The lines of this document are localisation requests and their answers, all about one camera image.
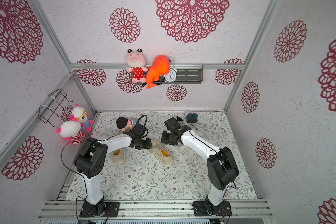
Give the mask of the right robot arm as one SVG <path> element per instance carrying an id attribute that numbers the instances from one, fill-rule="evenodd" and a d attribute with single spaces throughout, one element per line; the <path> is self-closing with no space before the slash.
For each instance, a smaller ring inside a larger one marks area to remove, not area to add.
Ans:
<path id="1" fill-rule="evenodd" d="M 207 162 L 207 171 L 211 190 L 206 197 L 206 207 L 211 213 L 224 204 L 228 187 L 234 185 L 239 169 L 228 147 L 219 148 L 198 136 L 189 126 L 181 125 L 176 118 L 165 121 L 167 131 L 163 131 L 161 141 L 164 144 L 183 144 L 198 153 Z"/>

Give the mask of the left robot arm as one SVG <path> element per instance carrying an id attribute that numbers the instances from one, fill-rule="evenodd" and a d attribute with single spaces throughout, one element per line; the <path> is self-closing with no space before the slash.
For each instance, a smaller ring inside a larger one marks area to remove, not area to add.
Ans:
<path id="1" fill-rule="evenodd" d="M 80 217 L 117 217 L 119 202 L 106 202 L 101 191 L 100 173 L 104 168 L 106 156 L 115 150 L 132 147 L 138 150 L 150 149 L 151 140 L 147 138 L 145 125 L 137 124 L 132 129 L 107 140 L 88 138 L 81 147 L 74 165 L 83 177 L 87 196 L 83 200 Z"/>

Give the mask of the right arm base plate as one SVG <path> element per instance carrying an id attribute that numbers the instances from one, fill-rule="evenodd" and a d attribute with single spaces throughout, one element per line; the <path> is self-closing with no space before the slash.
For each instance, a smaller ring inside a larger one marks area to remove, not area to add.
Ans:
<path id="1" fill-rule="evenodd" d="M 231 216 L 231 205 L 228 201 L 224 200 L 217 206 L 214 206 L 209 201 L 194 201 L 193 211 L 196 217 L 205 216 Z"/>

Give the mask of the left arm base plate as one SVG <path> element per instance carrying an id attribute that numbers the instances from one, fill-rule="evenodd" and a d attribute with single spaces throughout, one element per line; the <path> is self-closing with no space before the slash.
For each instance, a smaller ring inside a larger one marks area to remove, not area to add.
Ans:
<path id="1" fill-rule="evenodd" d="M 119 202 L 99 202 L 97 205 L 84 202 L 79 217 L 117 217 L 119 207 Z"/>

